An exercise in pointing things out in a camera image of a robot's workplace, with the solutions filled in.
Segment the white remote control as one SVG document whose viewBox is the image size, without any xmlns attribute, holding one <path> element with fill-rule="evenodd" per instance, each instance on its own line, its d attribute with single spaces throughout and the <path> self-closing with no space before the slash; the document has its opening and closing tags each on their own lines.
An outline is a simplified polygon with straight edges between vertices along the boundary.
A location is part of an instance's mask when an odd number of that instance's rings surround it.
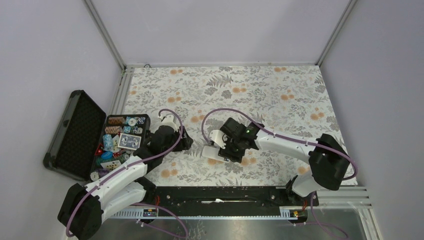
<svg viewBox="0 0 424 240">
<path fill-rule="evenodd" d="M 219 156 L 220 148 L 212 147 L 212 146 L 204 146 L 201 156 L 207 159 L 213 159 L 219 162 L 228 163 L 230 160 L 228 158 Z"/>
</svg>

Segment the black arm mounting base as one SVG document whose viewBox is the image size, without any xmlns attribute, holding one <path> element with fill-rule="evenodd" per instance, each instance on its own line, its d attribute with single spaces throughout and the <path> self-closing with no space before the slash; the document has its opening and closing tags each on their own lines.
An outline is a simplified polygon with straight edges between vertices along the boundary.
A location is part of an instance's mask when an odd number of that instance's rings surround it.
<svg viewBox="0 0 424 240">
<path fill-rule="evenodd" d="M 284 186 L 157 186 L 142 200 L 178 217 L 276 217 L 281 207 L 305 210 L 317 197 L 298 197 Z"/>
</svg>

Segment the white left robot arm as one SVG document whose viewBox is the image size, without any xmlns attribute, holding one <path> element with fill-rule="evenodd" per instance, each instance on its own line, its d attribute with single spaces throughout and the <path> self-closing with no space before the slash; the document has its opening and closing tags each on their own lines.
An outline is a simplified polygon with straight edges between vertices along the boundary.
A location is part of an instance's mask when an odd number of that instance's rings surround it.
<svg viewBox="0 0 424 240">
<path fill-rule="evenodd" d="M 161 125 L 150 140 L 136 149 L 119 167 L 86 185 L 72 185 L 57 219 L 67 237 L 90 239 L 106 219 L 132 204 L 152 204 L 155 192 L 137 182 L 162 163 L 170 152 L 188 150 L 193 140 L 185 127 Z"/>
</svg>

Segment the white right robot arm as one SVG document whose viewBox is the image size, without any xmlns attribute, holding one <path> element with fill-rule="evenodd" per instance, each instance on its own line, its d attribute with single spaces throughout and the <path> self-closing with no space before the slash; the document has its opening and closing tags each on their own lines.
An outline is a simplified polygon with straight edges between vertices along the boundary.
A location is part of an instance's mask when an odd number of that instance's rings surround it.
<svg viewBox="0 0 424 240">
<path fill-rule="evenodd" d="M 284 154 L 308 164 L 308 173 L 295 176 L 286 185 L 286 198 L 293 206 L 301 205 L 312 192 L 339 190 L 350 164 L 347 153 L 325 133 L 318 138 L 284 136 L 263 124 L 251 122 L 245 126 L 230 117 L 220 129 L 210 132 L 209 139 L 217 147 L 214 157 L 219 161 L 239 163 L 246 151 L 261 150 Z"/>
</svg>

